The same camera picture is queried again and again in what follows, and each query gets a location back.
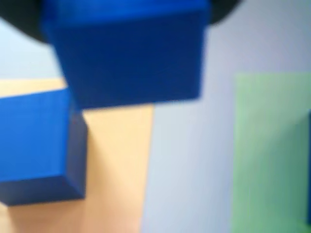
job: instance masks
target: block face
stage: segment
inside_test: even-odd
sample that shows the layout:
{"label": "block face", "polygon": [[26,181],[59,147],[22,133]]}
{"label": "block face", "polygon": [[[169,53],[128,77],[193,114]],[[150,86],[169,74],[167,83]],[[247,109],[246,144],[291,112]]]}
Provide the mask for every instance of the block face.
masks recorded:
{"label": "block face", "polygon": [[0,200],[7,206],[81,199],[63,176],[0,183]]}
{"label": "block face", "polygon": [[199,96],[206,0],[141,2],[96,21],[75,12],[70,22],[67,16],[43,24],[81,108]]}
{"label": "block face", "polygon": [[82,112],[71,100],[69,108],[66,172],[67,181],[81,197],[86,193],[87,125]]}
{"label": "block face", "polygon": [[70,91],[3,98],[0,111],[0,201],[83,198],[87,126]]}
{"label": "block face", "polygon": [[307,223],[311,225],[311,111],[309,112],[309,186]]}
{"label": "block face", "polygon": [[66,91],[0,99],[0,182],[61,174]]}

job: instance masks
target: blue cube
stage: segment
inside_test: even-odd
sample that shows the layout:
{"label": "blue cube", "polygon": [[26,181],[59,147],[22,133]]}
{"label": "blue cube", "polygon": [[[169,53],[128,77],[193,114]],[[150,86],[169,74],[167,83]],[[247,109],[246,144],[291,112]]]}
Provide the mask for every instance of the blue cube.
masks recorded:
{"label": "blue cube", "polygon": [[82,109],[200,95],[208,0],[44,0],[42,31]]}
{"label": "blue cube", "polygon": [[0,202],[82,199],[87,126],[69,90],[0,99]]}
{"label": "blue cube", "polygon": [[309,112],[309,188],[308,188],[308,215],[307,223],[311,225],[311,111]]}

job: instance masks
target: blue object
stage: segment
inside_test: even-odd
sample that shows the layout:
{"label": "blue object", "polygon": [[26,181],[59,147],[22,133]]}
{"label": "blue object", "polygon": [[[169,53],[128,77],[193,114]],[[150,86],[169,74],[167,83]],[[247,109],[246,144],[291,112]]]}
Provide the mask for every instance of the blue object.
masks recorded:
{"label": "blue object", "polygon": [[207,0],[44,0],[42,30],[83,109],[200,95]]}
{"label": "blue object", "polygon": [[307,223],[311,225],[311,111],[309,113],[309,188]]}
{"label": "blue object", "polygon": [[83,198],[86,143],[69,90],[0,99],[0,202]]}

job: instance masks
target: green panel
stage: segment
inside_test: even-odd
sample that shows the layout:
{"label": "green panel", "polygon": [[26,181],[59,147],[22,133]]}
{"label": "green panel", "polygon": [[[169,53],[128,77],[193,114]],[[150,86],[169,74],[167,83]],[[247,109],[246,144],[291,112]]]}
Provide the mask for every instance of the green panel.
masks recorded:
{"label": "green panel", "polygon": [[311,74],[236,82],[232,233],[305,233]]}

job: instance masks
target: pale blue background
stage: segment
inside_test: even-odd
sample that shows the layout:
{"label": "pale blue background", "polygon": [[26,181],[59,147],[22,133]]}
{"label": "pale blue background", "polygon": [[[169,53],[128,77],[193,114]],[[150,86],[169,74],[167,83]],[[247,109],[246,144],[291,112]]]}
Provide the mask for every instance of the pale blue background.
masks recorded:
{"label": "pale blue background", "polygon": [[[203,98],[155,108],[143,233],[229,233],[235,74],[311,70],[310,0],[246,0],[207,34]],[[0,22],[0,78],[59,76],[50,48]]]}

